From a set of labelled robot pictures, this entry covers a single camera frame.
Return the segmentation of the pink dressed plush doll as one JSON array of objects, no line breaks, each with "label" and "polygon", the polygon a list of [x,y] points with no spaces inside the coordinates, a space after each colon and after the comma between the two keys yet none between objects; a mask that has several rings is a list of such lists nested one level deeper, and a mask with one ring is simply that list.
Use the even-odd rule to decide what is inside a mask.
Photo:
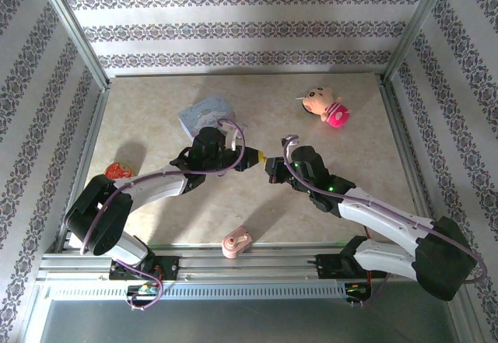
[{"label": "pink dressed plush doll", "polygon": [[312,88],[296,99],[301,101],[306,112],[319,116],[322,122],[333,128],[341,128],[349,120],[349,108],[330,87]]}]

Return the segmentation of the pink plastic toy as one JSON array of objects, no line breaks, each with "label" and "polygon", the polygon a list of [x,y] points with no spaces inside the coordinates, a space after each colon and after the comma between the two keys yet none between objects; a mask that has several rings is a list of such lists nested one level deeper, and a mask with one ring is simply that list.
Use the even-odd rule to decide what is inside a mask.
[{"label": "pink plastic toy", "polygon": [[253,243],[252,236],[245,226],[239,226],[223,238],[222,252],[226,258],[234,259],[249,249]]}]

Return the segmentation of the red round patterned disc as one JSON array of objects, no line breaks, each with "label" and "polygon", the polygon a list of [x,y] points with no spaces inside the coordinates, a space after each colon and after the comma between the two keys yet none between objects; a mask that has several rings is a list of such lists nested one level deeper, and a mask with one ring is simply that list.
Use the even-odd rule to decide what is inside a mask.
[{"label": "red round patterned disc", "polygon": [[128,164],[114,162],[105,169],[104,175],[110,180],[118,180],[131,178],[135,175],[135,173]]}]

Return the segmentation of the grey sheet metal panel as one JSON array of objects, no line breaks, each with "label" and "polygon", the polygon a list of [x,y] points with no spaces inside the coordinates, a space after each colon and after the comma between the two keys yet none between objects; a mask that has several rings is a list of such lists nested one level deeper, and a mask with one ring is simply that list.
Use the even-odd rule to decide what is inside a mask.
[{"label": "grey sheet metal panel", "polygon": [[458,343],[444,306],[390,299],[365,308],[337,300],[56,301],[40,343]]}]

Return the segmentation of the thin aluminium table edge rail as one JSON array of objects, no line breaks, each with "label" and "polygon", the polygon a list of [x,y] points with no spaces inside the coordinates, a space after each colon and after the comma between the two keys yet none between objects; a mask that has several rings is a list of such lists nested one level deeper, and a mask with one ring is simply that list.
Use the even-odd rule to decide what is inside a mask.
[{"label": "thin aluminium table edge rail", "polygon": [[221,76],[256,76],[256,75],[358,75],[373,74],[381,78],[383,73],[373,71],[338,71],[338,72],[266,72],[262,70],[232,70],[222,69],[213,72],[203,73],[135,73],[135,74],[116,74],[113,79],[138,79],[138,78],[173,78],[173,77],[221,77]]}]

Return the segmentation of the aluminium double base rail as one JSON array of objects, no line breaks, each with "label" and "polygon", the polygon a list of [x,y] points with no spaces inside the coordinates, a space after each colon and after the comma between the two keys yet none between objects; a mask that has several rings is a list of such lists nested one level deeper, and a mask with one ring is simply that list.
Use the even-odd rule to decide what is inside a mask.
[{"label": "aluminium double base rail", "polygon": [[[314,282],[313,264],[319,254],[338,254],[337,243],[256,243],[235,259],[223,256],[220,246],[170,245],[154,247],[159,256],[179,258],[179,283]],[[38,282],[107,281],[111,258],[79,255],[77,250],[45,254],[36,275]]]}]

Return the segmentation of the aluminium side rail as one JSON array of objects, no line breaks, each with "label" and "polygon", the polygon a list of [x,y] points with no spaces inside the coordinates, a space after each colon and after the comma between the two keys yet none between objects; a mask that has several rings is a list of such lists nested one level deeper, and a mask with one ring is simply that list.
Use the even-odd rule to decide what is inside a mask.
[{"label": "aluminium side rail", "polygon": [[103,115],[105,107],[107,105],[109,93],[110,93],[110,86],[108,86],[100,93],[98,101],[95,104],[92,120],[89,124],[86,140],[84,142],[83,149],[79,158],[79,164],[75,173],[75,179],[73,181],[72,189],[70,191],[70,195],[67,200],[64,214],[62,216],[61,226],[59,228],[58,235],[54,242],[54,246],[52,247],[51,253],[58,254],[61,253],[64,249],[67,232],[68,232],[67,225],[65,224],[65,218],[69,209],[72,207],[75,200],[82,192],[83,188],[85,187],[86,176],[89,172],[93,151],[95,148],[100,126],[103,120]]},{"label": "aluminium side rail", "polygon": [[409,132],[405,128],[402,112],[396,105],[396,97],[392,90],[380,80],[379,90],[384,103],[384,108],[388,116],[398,154],[401,158],[402,168],[407,180],[409,191],[412,196],[412,202],[415,206],[416,213],[430,219],[435,219],[430,200],[424,190],[422,174],[419,172],[416,154],[410,147]]}]

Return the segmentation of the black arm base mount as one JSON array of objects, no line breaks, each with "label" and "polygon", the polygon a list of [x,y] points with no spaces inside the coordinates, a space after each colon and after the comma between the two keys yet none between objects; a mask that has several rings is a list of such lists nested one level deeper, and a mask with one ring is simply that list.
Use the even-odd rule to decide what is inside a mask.
[{"label": "black arm base mount", "polygon": [[179,260],[177,256],[148,256],[140,264],[132,265],[140,273],[132,271],[122,264],[112,261],[109,271],[110,280],[150,280],[144,275],[153,275],[161,281],[176,281],[179,272]]},{"label": "black arm base mount", "polygon": [[354,276],[347,261],[339,254],[319,254],[314,263],[319,279],[348,279]]}]

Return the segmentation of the small wired circuit board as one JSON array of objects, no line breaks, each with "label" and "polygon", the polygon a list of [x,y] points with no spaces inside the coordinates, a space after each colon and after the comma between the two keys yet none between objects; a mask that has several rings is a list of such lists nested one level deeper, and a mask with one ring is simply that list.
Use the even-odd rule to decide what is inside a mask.
[{"label": "small wired circuit board", "polygon": [[371,286],[367,283],[346,283],[345,292],[348,297],[368,299],[371,295]]},{"label": "small wired circuit board", "polygon": [[127,296],[156,296],[159,291],[157,284],[131,285],[128,287]]}]

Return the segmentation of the aluminium frame post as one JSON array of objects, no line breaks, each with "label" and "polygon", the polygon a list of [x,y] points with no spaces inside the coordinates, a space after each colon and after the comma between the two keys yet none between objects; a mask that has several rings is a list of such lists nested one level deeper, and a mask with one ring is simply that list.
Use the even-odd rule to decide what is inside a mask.
[{"label": "aluminium frame post", "polygon": [[83,61],[92,73],[97,85],[101,90],[108,89],[110,80],[105,73],[94,49],[91,47],[83,28],[75,17],[67,0],[49,0],[58,13],[62,24],[72,39]]},{"label": "aluminium frame post", "polygon": [[383,86],[385,86],[395,75],[436,1],[437,0],[419,0],[414,13],[404,29],[400,41],[392,52],[385,70],[383,70],[380,75],[381,84]]}]

